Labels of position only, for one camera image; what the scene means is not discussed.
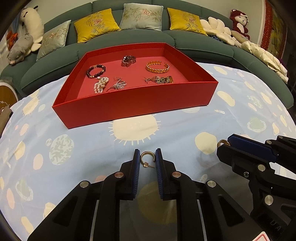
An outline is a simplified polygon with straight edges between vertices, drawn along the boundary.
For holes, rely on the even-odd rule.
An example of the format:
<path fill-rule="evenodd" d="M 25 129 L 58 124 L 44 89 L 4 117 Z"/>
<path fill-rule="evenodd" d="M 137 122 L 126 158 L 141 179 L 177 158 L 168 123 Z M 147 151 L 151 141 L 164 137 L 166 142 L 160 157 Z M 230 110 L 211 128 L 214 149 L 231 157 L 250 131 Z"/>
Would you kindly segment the yellow floral cushion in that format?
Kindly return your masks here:
<path fill-rule="evenodd" d="M 170 16 L 171 31 L 180 30 L 207 35 L 198 15 L 172 8 L 167 8 L 167 10 Z"/>
<path fill-rule="evenodd" d="M 121 31 L 111 9 L 88 15 L 76 21 L 74 27 L 77 32 L 77 43 L 86 43 L 97 36 Z"/>

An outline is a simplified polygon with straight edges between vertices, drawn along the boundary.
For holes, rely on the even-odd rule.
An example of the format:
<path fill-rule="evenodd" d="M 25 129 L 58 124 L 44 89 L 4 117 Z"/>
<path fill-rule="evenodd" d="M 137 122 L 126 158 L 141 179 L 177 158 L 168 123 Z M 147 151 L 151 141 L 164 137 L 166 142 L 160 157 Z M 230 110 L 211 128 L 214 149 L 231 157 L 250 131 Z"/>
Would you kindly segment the gold chain bangle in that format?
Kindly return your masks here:
<path fill-rule="evenodd" d="M 170 70 L 168 63 L 162 63 L 161 61 L 150 61 L 146 64 L 145 69 L 150 73 L 163 74 Z"/>

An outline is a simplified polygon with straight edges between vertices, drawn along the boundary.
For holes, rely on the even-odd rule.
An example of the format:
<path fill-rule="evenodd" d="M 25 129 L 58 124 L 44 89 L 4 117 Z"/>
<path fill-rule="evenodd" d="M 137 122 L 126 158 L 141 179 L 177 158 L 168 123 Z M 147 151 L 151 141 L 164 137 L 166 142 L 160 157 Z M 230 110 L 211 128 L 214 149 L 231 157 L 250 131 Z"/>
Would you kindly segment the red jewelry tray box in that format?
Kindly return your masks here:
<path fill-rule="evenodd" d="M 173 83 L 152 78 L 150 61 L 168 63 Z M 119 90 L 114 77 L 127 83 Z M 67 128 L 209 104 L 218 85 L 206 70 L 166 43 L 138 43 L 87 52 L 59 91 L 53 110 Z"/>

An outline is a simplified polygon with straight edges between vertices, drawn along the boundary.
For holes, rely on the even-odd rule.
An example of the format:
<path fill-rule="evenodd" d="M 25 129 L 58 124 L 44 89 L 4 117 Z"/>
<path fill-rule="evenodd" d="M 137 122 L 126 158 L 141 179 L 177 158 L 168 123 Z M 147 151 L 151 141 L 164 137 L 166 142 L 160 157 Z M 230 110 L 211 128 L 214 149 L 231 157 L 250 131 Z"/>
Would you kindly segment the gold wrist watch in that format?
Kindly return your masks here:
<path fill-rule="evenodd" d="M 156 78 L 156 83 L 157 84 L 166 84 L 166 83 L 173 83 L 173 78 L 171 76 L 167 76 L 167 77 L 157 77 Z"/>

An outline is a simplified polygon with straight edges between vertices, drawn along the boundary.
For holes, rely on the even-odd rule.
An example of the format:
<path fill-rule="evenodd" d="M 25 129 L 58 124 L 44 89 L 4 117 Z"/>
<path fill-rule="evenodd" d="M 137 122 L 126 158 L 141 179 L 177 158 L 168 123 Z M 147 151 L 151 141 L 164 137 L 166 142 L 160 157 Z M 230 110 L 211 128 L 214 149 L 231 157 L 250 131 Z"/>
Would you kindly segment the silver filigree drop earring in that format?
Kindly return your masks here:
<path fill-rule="evenodd" d="M 148 83 L 149 81 L 158 84 L 159 81 L 161 80 L 161 78 L 159 76 L 154 76 L 152 78 L 145 78 L 144 79 L 146 83 Z"/>
<path fill-rule="evenodd" d="M 120 77 L 114 77 L 114 85 L 112 85 L 111 87 L 109 87 L 107 89 L 107 91 L 109 90 L 119 90 L 119 89 L 123 89 L 126 87 L 127 83 L 125 81 L 123 81 Z"/>

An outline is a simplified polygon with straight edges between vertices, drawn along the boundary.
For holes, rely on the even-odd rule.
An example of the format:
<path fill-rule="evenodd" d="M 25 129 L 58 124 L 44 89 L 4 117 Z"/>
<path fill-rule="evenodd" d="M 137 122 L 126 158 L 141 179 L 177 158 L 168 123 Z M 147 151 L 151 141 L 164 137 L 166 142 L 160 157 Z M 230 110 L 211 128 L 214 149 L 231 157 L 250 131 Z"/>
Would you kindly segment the gold hoop earring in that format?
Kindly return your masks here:
<path fill-rule="evenodd" d="M 140 154 L 140 163 L 144 168 L 154 168 L 155 154 L 152 151 L 144 151 Z"/>
<path fill-rule="evenodd" d="M 227 140 L 222 139 L 217 143 L 217 147 L 220 147 L 222 145 L 230 146 L 230 143 Z"/>

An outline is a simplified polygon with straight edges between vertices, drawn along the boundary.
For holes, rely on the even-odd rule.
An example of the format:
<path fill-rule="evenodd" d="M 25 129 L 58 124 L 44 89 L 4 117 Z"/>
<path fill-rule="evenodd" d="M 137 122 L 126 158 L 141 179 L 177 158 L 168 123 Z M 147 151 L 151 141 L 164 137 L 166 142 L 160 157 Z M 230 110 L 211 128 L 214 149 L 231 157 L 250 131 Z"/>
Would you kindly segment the red orange plush toy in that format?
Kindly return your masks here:
<path fill-rule="evenodd" d="M 8 47 L 8 50 L 10 51 L 15 42 L 18 39 L 18 33 L 13 33 L 12 31 L 9 31 L 7 36 L 6 36 L 6 44 Z"/>

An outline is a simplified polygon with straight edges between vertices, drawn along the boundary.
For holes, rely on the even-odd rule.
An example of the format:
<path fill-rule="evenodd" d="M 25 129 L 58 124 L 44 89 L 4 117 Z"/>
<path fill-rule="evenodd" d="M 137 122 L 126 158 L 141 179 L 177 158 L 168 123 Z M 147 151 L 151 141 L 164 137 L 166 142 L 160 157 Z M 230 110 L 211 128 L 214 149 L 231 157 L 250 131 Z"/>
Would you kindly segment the left yellow floral cushion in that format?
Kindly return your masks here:
<path fill-rule="evenodd" d="M 77 43 L 86 43 L 97 36 L 121 31 L 111 9 L 88 15 L 76 21 L 74 27 L 77 32 Z"/>

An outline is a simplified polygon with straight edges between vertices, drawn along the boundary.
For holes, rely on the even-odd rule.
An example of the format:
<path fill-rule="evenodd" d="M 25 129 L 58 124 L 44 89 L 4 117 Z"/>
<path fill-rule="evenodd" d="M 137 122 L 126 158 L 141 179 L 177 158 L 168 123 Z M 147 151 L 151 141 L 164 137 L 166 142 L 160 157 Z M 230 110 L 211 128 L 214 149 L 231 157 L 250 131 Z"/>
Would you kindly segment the grey plush animal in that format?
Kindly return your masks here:
<path fill-rule="evenodd" d="M 23 61 L 24 58 L 30 54 L 32 44 L 33 37 L 31 35 L 21 36 L 9 51 L 7 56 L 9 64 L 15 65 Z"/>

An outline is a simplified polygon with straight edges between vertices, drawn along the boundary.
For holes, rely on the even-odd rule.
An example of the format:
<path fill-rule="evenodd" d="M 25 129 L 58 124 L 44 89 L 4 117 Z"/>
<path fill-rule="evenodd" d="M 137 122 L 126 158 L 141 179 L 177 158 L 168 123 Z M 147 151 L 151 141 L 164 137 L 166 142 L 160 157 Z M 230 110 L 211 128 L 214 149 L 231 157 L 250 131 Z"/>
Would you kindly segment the red monkey plush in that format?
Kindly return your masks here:
<path fill-rule="evenodd" d="M 246 27 L 248 23 L 248 16 L 237 9 L 232 9 L 230 20 L 233 22 L 233 30 L 239 32 L 241 35 L 250 40 L 250 36 L 247 34 L 248 29 Z"/>

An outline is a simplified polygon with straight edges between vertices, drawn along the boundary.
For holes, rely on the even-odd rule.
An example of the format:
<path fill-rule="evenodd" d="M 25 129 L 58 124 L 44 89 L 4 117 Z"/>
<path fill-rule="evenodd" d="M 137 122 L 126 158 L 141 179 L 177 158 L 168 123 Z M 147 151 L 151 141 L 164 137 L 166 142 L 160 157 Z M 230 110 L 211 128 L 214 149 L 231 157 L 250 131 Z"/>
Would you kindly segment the right grey floral cushion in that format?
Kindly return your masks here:
<path fill-rule="evenodd" d="M 152 4 L 126 3 L 120 22 L 122 30 L 162 30 L 163 6 Z"/>

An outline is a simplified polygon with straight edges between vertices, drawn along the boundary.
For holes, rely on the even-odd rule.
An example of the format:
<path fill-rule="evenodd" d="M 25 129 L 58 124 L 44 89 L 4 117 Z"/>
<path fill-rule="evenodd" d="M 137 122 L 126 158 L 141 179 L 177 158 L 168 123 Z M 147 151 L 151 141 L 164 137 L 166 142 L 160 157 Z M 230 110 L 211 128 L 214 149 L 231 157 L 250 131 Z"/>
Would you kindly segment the left grey floral cushion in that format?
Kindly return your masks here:
<path fill-rule="evenodd" d="M 44 33 L 36 61 L 39 61 L 47 54 L 57 49 L 60 49 L 66 45 L 66 38 L 69 31 L 70 23 L 71 20 L 65 21 L 62 24 Z"/>

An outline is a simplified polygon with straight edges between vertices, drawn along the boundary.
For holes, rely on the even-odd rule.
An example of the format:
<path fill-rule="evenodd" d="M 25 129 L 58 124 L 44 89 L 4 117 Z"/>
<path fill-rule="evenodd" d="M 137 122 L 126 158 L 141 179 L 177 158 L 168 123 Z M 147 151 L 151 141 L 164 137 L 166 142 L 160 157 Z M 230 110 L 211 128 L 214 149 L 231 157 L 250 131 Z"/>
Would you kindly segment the planet print blue tablecloth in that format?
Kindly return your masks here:
<path fill-rule="evenodd" d="M 245 178 L 216 155 L 231 134 L 264 142 L 295 137 L 295 109 L 287 109 L 254 75 L 203 64 L 218 80 L 207 106 L 67 129 L 52 109 L 61 78 L 13 105 L 1 137 L 1 211 L 26 240 L 80 182 L 102 181 L 133 158 L 155 151 L 191 179 L 216 181 L 247 212 L 253 208 Z"/>

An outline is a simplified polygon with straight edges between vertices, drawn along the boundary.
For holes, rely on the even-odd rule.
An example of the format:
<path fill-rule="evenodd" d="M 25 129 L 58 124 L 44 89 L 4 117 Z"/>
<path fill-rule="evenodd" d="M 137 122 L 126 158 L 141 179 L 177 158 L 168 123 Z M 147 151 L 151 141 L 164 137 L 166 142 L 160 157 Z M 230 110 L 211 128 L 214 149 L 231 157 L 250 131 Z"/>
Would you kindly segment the cream satin quilt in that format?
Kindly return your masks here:
<path fill-rule="evenodd" d="M 287 69 L 273 54 L 250 41 L 243 42 L 241 48 L 263 62 L 269 69 L 274 71 L 285 84 L 288 83 Z"/>

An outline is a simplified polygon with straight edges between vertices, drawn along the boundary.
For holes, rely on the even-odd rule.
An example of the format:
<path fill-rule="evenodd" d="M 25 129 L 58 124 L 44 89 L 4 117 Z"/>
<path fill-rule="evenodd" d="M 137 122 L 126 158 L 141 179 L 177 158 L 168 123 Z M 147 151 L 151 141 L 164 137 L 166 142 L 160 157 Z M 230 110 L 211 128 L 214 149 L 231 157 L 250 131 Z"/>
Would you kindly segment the white plush llama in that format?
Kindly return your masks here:
<path fill-rule="evenodd" d="M 38 6 L 24 8 L 21 11 L 20 20 L 26 27 L 27 33 L 33 37 L 31 51 L 37 51 L 41 47 L 44 35 L 44 25 L 38 13 Z"/>

